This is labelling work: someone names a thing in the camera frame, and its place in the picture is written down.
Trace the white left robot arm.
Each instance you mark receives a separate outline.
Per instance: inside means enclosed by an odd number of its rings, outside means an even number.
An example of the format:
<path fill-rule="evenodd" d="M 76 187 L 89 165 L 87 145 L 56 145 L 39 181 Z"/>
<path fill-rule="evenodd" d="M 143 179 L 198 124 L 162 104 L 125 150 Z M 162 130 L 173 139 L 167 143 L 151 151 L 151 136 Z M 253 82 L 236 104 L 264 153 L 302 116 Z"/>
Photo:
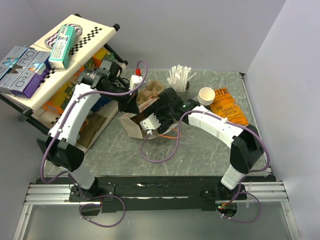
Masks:
<path fill-rule="evenodd" d="M 146 75 L 136 68 L 129 83 L 121 78 L 122 68 L 114 61 L 103 60 L 96 70 L 84 69 L 78 79 L 70 102 L 57 123 L 47 134 L 40 134 L 37 143 L 43 153 L 40 178 L 51 184 L 57 177 L 46 180 L 45 162 L 49 161 L 67 174 L 87 201 L 99 195 L 98 179 L 84 163 L 84 152 L 75 146 L 81 127 L 92 107 L 102 96 L 118 103 L 121 112 L 139 114 L 137 104 L 139 88 L 145 84 Z"/>

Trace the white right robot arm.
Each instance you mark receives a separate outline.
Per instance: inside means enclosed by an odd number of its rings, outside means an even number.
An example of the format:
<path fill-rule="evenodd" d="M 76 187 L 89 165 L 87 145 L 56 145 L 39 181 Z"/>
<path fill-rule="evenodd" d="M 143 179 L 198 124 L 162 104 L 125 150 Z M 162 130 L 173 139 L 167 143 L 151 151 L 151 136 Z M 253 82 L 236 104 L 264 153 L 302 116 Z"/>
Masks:
<path fill-rule="evenodd" d="M 146 120 L 140 124 L 151 134 L 159 134 L 178 122 L 200 128 L 230 148 L 229 167 L 221 179 L 218 193 L 223 199 L 230 199 L 236 193 L 236 186 L 253 172 L 252 167 L 259 158 L 269 152 L 253 125 L 240 125 L 229 121 L 207 109 L 214 102 L 216 93 L 212 88 L 203 87 L 197 101 L 183 101 L 173 88 L 159 94 L 157 100 L 144 110 Z"/>

